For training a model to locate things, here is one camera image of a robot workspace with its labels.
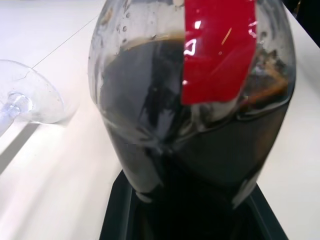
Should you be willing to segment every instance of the black stand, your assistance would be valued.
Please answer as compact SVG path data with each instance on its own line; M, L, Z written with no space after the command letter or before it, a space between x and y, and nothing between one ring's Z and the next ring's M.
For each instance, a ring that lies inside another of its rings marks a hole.
M287 240L277 218L256 186L251 196L237 209L236 237L230 240ZM141 227L143 209L123 172L115 180L107 206L100 240L153 240L148 227Z

